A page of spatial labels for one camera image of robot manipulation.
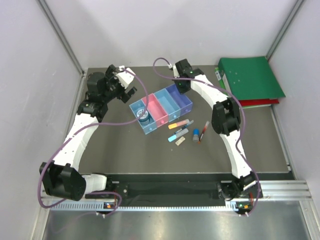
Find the purple drawer box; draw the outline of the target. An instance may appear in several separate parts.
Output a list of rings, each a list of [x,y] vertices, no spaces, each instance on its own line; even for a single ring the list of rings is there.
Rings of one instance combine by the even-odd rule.
[[[180,107],[181,116],[189,113],[192,110],[193,102],[185,94],[180,94],[175,84],[172,84],[165,89]]]

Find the blue slime jar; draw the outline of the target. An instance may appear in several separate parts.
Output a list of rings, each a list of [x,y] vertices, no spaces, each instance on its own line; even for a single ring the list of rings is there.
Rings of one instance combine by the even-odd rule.
[[[150,114],[148,110],[145,110],[144,108],[140,108],[136,112],[136,117],[138,118],[138,122],[142,125],[148,125],[150,123]]]

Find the pink drawer box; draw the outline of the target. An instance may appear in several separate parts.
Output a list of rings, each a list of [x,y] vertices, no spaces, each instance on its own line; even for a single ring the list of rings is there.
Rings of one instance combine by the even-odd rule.
[[[169,122],[168,113],[165,111],[154,93],[148,95],[147,110],[154,119],[157,128]]]

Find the orange highlighter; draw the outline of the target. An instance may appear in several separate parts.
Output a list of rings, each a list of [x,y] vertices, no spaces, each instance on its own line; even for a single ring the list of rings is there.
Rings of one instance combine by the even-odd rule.
[[[169,124],[169,125],[168,125],[168,129],[169,129],[169,130],[172,130],[172,129],[175,129],[175,128],[184,126],[184,125],[188,124],[189,122],[190,122],[189,119],[181,120],[181,121],[178,121],[178,122]]]

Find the light green folder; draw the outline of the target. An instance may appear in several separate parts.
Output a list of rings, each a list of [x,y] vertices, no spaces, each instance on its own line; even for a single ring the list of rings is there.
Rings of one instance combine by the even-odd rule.
[[[217,77],[217,79],[218,79],[218,82],[219,82],[220,87],[226,90],[227,88],[225,87],[225,84],[224,84],[223,79],[222,79],[222,77],[221,77],[219,68],[216,67],[214,71],[215,71],[215,75],[216,75],[216,77]],[[244,109],[249,109],[249,108],[268,107],[268,106],[271,106],[271,104],[270,104],[270,105],[250,106],[250,107],[243,107],[243,106],[242,106],[242,107],[243,107]]]

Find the beige eraser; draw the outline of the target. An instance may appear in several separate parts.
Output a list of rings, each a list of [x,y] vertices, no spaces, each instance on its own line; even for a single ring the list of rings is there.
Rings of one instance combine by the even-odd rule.
[[[175,144],[177,146],[179,146],[181,143],[183,143],[184,141],[186,140],[186,138],[184,136],[180,137],[176,142]]]

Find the light blue highlighter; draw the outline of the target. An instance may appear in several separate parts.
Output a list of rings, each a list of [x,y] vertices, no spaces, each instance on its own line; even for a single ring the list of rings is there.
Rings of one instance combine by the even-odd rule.
[[[185,128],[185,129],[179,131],[178,133],[170,136],[167,140],[171,143],[171,142],[175,141],[176,139],[184,136],[184,135],[187,134],[188,132],[189,132],[189,130],[188,130],[187,128]]]

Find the dark green binder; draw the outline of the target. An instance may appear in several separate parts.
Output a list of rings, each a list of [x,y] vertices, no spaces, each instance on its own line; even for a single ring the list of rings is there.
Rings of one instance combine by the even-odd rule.
[[[226,90],[238,100],[279,99],[286,96],[264,56],[222,57],[218,69]]]

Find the red folder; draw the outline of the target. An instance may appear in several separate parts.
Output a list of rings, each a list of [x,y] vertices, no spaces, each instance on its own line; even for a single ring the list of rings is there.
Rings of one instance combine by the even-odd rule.
[[[249,100],[239,100],[243,107],[256,107],[256,106],[267,106],[272,104],[279,104],[278,99],[249,99]]]

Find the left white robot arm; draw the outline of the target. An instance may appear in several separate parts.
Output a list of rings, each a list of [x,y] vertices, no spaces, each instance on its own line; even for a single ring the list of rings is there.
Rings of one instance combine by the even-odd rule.
[[[110,65],[106,72],[88,75],[85,98],[77,108],[73,125],[57,153],[39,168],[39,187],[49,196],[79,201],[82,197],[97,192],[109,198],[114,191],[108,177],[103,173],[80,174],[82,155],[93,133],[97,130],[114,99],[126,103],[137,91],[128,89],[135,73],[125,66]]]

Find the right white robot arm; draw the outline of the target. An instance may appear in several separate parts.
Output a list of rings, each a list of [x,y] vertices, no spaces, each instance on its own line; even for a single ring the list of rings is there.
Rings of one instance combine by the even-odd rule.
[[[211,107],[211,125],[221,137],[231,163],[231,173],[234,180],[229,189],[221,194],[227,199],[245,198],[257,187],[256,198],[261,196],[261,186],[258,175],[247,162],[241,137],[241,115],[244,111],[239,101],[215,85],[213,85],[199,68],[193,69],[187,59],[169,64],[173,71],[173,81],[181,94],[189,90],[197,92]]]

